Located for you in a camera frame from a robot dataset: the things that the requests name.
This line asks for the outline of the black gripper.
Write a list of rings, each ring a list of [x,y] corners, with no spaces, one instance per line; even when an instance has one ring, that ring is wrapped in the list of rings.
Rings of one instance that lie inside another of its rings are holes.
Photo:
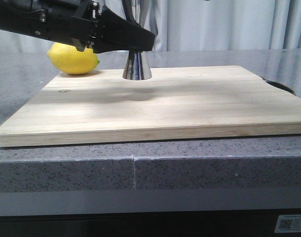
[[[33,0],[32,36],[75,46],[94,53],[117,50],[151,51],[155,35],[137,23],[127,21],[107,6],[93,0]]]

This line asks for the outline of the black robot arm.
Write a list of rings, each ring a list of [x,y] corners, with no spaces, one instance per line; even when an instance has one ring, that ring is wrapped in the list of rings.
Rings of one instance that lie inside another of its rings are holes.
[[[92,0],[0,0],[0,30],[94,53],[150,51],[155,35]]]

